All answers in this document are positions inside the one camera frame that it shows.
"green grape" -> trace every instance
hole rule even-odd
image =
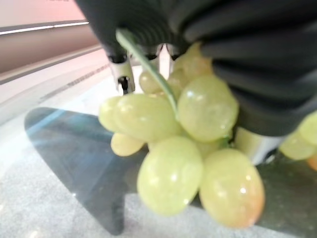
[[[264,207],[264,187],[248,157],[219,150],[206,158],[204,169],[199,196],[211,217],[232,228],[253,225]]]
[[[185,75],[190,80],[195,80],[199,76],[212,74],[211,59],[203,57],[200,53],[200,43],[194,43],[186,52],[183,60]]]
[[[184,62],[185,58],[186,58],[186,56],[182,55],[175,60],[174,65],[173,65],[173,71],[183,69],[183,62]]]
[[[139,84],[145,94],[161,91],[159,84],[148,71],[143,71],[139,77]]]
[[[138,152],[144,145],[144,141],[131,136],[115,133],[111,138],[111,149],[118,156],[129,156]]]
[[[184,74],[184,71],[178,69],[169,75],[167,82],[169,85],[174,85],[182,91],[189,83],[189,80]]]
[[[160,141],[145,157],[137,180],[140,198],[153,211],[174,215],[193,200],[203,176],[193,141],[175,136]]]
[[[126,95],[118,102],[114,119],[124,134],[147,142],[181,132],[170,103],[162,97]]]
[[[115,120],[113,119],[114,108],[116,107],[118,101],[121,97],[112,97],[105,100],[99,109],[99,122],[107,130],[113,132],[120,132],[120,128],[117,126]]]
[[[284,140],[279,150],[290,159],[304,160],[315,153],[316,147],[304,140],[299,132],[295,132]]]
[[[308,115],[298,128],[301,136],[308,143],[317,145],[317,112]]]
[[[311,167],[313,170],[317,171],[317,154],[314,154],[310,158],[307,159],[307,163],[309,167]]]
[[[195,141],[195,143],[202,155],[202,158],[205,159],[210,153],[215,152],[221,148],[221,146],[224,144],[223,140],[224,139],[219,139],[209,143]]]
[[[158,142],[148,142],[149,151],[152,151],[157,144]]]
[[[188,84],[178,100],[183,128],[197,141],[210,142],[226,136],[234,126],[238,103],[227,85],[205,75]]]

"floor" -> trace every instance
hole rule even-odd
[[[102,51],[92,56],[100,60],[91,64],[86,71],[78,71],[79,75],[107,64]],[[166,54],[162,55],[165,69],[166,59]],[[135,78],[138,78],[141,70],[140,66],[134,67]],[[96,115],[100,102],[117,95],[108,68],[72,84],[79,75],[73,73],[67,80],[62,76],[53,77],[36,84],[35,91],[23,92],[10,102],[18,110],[10,112],[6,108],[5,115],[1,106],[4,108],[6,104],[0,103],[0,118],[5,117],[5,122],[0,123],[0,238],[112,237],[46,165],[23,128],[25,115],[32,108],[45,106]],[[135,194],[126,196],[125,230],[117,237],[290,238],[261,227],[230,230],[194,207],[174,217],[161,217],[148,210]]]

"white wall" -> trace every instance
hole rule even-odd
[[[84,19],[74,0],[0,0],[0,28]]]

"silver metal part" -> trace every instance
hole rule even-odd
[[[245,153],[254,165],[258,165],[264,162],[268,153],[277,148],[284,139],[285,136],[263,136],[239,127],[235,136],[235,146]]]
[[[128,80],[128,93],[132,93],[135,91],[133,72],[129,59],[127,59],[124,63],[110,63],[110,69],[114,78],[116,89],[118,91],[121,90],[119,88],[119,80],[122,77],[126,77]]]

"gray floor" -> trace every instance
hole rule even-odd
[[[141,72],[135,69],[136,75]],[[41,106],[97,114],[105,95],[116,92],[111,78],[95,76]],[[112,237],[59,181],[28,140],[25,113],[0,126],[0,238]],[[137,195],[126,196],[125,230],[119,238],[286,238],[260,227],[234,231],[190,207],[166,218],[152,213]]]

